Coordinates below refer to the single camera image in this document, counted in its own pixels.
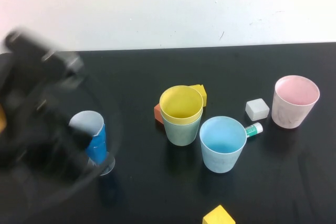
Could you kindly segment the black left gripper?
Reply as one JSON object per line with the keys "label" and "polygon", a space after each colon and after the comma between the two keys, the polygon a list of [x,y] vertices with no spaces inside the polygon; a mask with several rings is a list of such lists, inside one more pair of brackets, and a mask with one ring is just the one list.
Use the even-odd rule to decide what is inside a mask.
{"label": "black left gripper", "polygon": [[27,165],[76,180],[86,172],[84,151],[92,136],[69,125],[46,88],[58,82],[34,78],[12,53],[1,54],[1,170]]}

